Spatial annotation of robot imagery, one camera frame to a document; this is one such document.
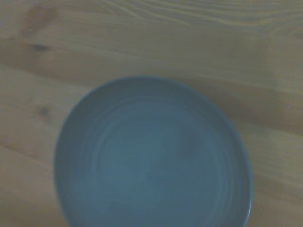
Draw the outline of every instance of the bowl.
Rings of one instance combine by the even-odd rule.
[[[232,123],[191,87],[154,76],[116,79],[76,105],[54,177],[71,227],[244,227],[253,199]]]

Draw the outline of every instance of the table surface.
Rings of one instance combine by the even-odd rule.
[[[30,27],[39,2],[56,14]],[[152,74],[192,85],[234,122],[254,172],[248,227],[301,227],[302,14],[299,0],[1,1],[1,226],[67,226],[52,167],[63,120],[92,88]]]

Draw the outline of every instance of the wood knot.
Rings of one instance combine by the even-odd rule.
[[[50,112],[51,110],[47,106],[41,106],[38,108],[38,115],[45,122],[51,121],[52,118]]]

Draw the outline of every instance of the bowl rim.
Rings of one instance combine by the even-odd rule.
[[[112,79],[110,81],[107,81],[95,88],[93,88],[91,91],[89,91],[85,96],[83,96],[77,103],[76,105],[70,110],[70,112],[67,114],[67,116],[65,117],[65,119],[63,120],[63,123],[61,125],[60,128],[60,132],[59,135],[57,136],[57,140],[56,140],[56,145],[55,145],[55,150],[54,150],[54,158],[53,158],[53,178],[54,178],[54,186],[55,186],[55,193],[56,193],[56,197],[57,200],[59,202],[59,207],[60,210],[65,218],[65,220],[67,221],[67,223],[71,226],[70,223],[70,218],[66,213],[66,210],[64,209],[64,204],[63,204],[63,198],[62,195],[59,191],[59,185],[58,185],[58,180],[57,180],[57,175],[58,175],[58,169],[56,168],[57,166],[57,159],[58,159],[58,145],[59,142],[61,140],[62,134],[64,133],[64,129],[67,126],[68,120],[71,118],[71,116],[74,114],[74,112],[78,109],[78,107],[80,106],[80,104],[82,104],[83,102],[87,101],[90,96],[96,92],[98,92],[99,90],[108,87],[112,84],[115,84],[117,82],[122,82],[122,81],[128,81],[128,80],[133,80],[133,79],[147,79],[147,80],[154,80],[154,81],[158,81],[158,82],[165,82],[165,83],[170,83],[176,87],[179,87],[180,89],[186,90],[188,92],[191,92],[193,95],[197,96],[199,99],[202,99],[204,102],[206,102],[208,105],[210,105],[213,109],[216,110],[216,112],[218,113],[218,115],[224,119],[226,125],[229,127],[229,129],[232,131],[235,139],[237,140],[237,142],[239,143],[239,147],[241,148],[242,154],[244,156],[244,160],[245,160],[245,164],[247,167],[247,173],[248,173],[248,178],[249,178],[249,205],[247,207],[247,212],[246,212],[246,216],[245,216],[245,220],[242,224],[241,227],[246,227],[249,217],[250,217],[250,213],[251,213],[251,209],[252,209],[252,203],[253,203],[253,199],[254,199],[254,185],[253,185],[253,171],[252,171],[252,167],[251,167],[251,163],[250,163],[250,158],[249,158],[249,154],[247,152],[246,146],[244,145],[244,142],[240,136],[240,134],[238,133],[238,131],[236,130],[235,126],[233,125],[233,123],[229,120],[229,118],[225,115],[225,113],[215,104],[211,101],[210,98],[208,98],[207,96],[203,95],[201,92],[197,91],[195,88],[193,88],[190,85],[187,85],[186,83],[180,82],[177,79],[174,79],[172,77],[162,77],[162,76],[154,76],[154,75],[130,75],[130,76],[123,76],[123,77],[119,77],[116,79]]]

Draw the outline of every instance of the empty bowl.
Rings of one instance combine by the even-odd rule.
[[[59,135],[54,176],[71,227],[244,227],[244,145],[205,96],[171,79],[117,79],[84,97]]]

